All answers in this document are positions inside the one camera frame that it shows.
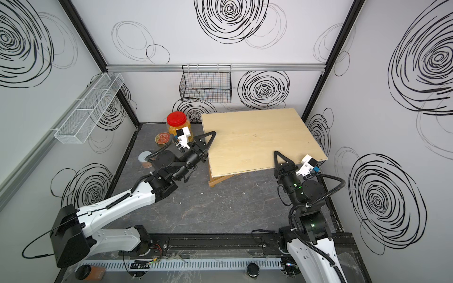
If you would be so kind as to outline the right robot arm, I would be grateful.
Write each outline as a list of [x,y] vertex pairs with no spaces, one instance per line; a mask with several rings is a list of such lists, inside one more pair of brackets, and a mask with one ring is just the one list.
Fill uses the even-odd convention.
[[278,188],[289,197],[288,226],[280,229],[284,244],[307,283],[344,283],[346,277],[337,258],[333,233],[322,207],[346,184],[337,176],[321,173],[318,162],[305,155],[302,165],[279,151],[274,155],[274,176]]

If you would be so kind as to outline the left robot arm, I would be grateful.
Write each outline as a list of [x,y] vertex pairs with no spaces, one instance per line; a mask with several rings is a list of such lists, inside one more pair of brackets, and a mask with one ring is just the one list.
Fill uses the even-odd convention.
[[180,158],[169,150],[161,151],[152,162],[154,171],[139,178],[127,191],[93,205],[61,208],[50,232],[57,267],[67,268],[106,252],[145,256],[155,250],[144,226],[107,229],[106,225],[169,197],[178,188],[179,181],[186,182],[190,178],[198,163],[206,162],[215,137],[215,131],[195,136]]

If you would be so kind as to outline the small wooden easel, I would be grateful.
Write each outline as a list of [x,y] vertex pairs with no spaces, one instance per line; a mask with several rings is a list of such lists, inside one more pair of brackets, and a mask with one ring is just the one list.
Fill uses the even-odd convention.
[[235,175],[226,175],[226,176],[221,176],[221,177],[213,177],[212,170],[210,167],[209,167],[209,175],[210,175],[210,179],[208,181],[208,185],[211,188],[213,188],[215,185],[218,185],[219,183],[235,176]]

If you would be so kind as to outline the light plywood canvas board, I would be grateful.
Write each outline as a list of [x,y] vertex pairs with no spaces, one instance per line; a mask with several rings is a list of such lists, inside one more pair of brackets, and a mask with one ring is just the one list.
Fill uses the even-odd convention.
[[274,152],[299,164],[305,155],[328,158],[293,108],[203,114],[205,133],[216,136],[208,151],[213,178],[274,167]]

